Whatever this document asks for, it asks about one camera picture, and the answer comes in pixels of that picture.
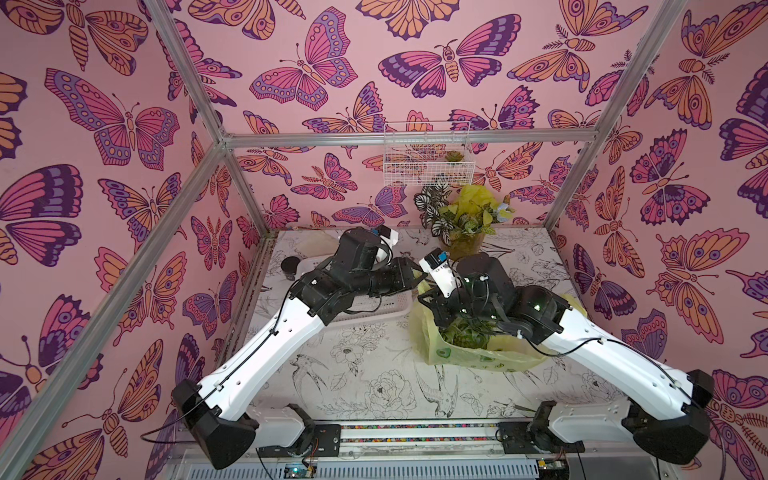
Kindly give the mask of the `pineapple nearer basket front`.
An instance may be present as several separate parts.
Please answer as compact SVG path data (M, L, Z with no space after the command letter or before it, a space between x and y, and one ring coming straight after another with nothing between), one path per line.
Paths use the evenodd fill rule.
M458 316L441 329L441 336L447 343L468 349L486 349L497 333L496 320L467 316Z

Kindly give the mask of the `yellow-green plastic bag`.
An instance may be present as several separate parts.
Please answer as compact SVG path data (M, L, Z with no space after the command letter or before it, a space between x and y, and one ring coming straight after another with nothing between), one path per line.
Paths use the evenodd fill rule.
M418 295L434 284L425 281ZM453 365L470 369L518 372L530 370L547 359L559 356L543 345L531 345L517 336L495 335L486 349L468 349L447 343L433 321L432 313L417 300L408 316L411 345L417 356L429 365Z

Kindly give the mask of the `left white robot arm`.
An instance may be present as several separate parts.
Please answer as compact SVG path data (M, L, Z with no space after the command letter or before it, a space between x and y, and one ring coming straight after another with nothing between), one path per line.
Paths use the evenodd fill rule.
M428 276L427 261L394 255L397 238L387 227L346 230L336 252L292 283L250 341L201 380L177 384L173 404L213 468L225 469L252 449L308 449L314 423L298 405L256 409L251 402L301 346L350 313L356 298L410 292Z

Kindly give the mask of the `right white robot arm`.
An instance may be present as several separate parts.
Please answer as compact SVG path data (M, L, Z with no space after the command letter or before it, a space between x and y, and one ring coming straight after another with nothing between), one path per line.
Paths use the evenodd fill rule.
M567 405L545 401L528 431L540 449L581 442L634 442L664 462L685 465L709 440L706 407L714 380L683 372L635 350L594 324L563 297L538 285L516 286L485 253L457 266L435 249L420 260L434 288L419 297L435 322L488 320L503 335L524 340L548 358L566 358L620 390L616 402Z

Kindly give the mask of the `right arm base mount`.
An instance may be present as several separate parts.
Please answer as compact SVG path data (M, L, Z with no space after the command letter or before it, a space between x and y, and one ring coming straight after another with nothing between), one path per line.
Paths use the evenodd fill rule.
M495 432L505 454L584 453L582 441L566 442L550 429L555 401L544 401L526 421L502 421Z

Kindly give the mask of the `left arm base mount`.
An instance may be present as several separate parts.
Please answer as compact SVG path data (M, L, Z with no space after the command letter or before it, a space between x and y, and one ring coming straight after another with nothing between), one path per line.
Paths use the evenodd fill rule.
M337 457L341 425L309 417L298 405L269 407L256 414L259 426L253 447L270 458Z

